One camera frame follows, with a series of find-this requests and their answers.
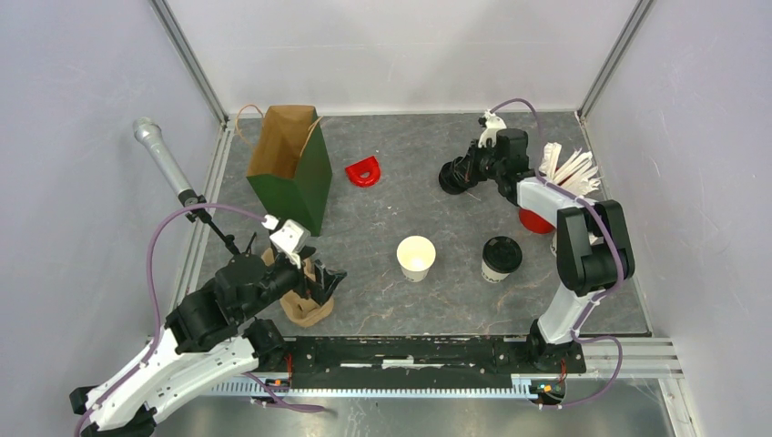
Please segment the black coffee cup lid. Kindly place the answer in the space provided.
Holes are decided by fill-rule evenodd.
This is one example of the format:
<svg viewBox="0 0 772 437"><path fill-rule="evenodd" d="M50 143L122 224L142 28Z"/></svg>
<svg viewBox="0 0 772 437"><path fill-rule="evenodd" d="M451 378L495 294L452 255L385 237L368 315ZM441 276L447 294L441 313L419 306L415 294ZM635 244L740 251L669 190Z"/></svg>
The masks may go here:
<svg viewBox="0 0 772 437"><path fill-rule="evenodd" d="M510 274L519 269L523 262L523 251L512 238L497 236L483 245L482 263L490 270Z"/></svg>

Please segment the white paper coffee cup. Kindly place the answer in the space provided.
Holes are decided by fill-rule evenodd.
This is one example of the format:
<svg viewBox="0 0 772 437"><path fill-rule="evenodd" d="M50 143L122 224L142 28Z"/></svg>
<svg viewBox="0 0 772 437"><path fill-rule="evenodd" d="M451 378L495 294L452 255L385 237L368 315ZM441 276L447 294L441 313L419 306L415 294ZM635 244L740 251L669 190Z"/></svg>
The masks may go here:
<svg viewBox="0 0 772 437"><path fill-rule="evenodd" d="M495 269L492 269L484 262L481 265L481 273L482 273L482 277L486 281L491 283L499 283L504 279L508 278L512 274L511 271L500 272Z"/></svg>

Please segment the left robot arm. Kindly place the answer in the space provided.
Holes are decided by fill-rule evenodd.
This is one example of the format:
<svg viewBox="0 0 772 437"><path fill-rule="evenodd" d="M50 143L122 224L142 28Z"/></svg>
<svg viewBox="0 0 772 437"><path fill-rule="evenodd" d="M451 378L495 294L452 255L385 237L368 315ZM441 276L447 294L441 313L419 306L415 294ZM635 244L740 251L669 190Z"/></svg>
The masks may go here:
<svg viewBox="0 0 772 437"><path fill-rule="evenodd" d="M188 294L152 340L124 369L97 386L78 387L70 403L77 436L149 436L179 407L230 377L275 371L287 343L259 313L287 294L320 305L347 277L315 259L314 276L287 257L267 265L242 253Z"/></svg>

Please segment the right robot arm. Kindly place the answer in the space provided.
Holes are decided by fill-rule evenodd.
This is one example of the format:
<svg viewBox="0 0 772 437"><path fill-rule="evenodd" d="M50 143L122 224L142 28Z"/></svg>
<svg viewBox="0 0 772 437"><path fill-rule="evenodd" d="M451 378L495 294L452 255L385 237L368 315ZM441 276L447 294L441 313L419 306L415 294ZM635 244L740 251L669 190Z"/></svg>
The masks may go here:
<svg viewBox="0 0 772 437"><path fill-rule="evenodd" d="M575 150L558 163L562 146L552 142L543 147L545 164L531 168L527 147L521 129L484 130L469 150L462 184L492 180L502 197L555 229L560 285L533 323L525 348L533 369L549 371L580 344L584 322L632 276L635 261L621 205L588 197L600 185L592 153Z"/></svg>

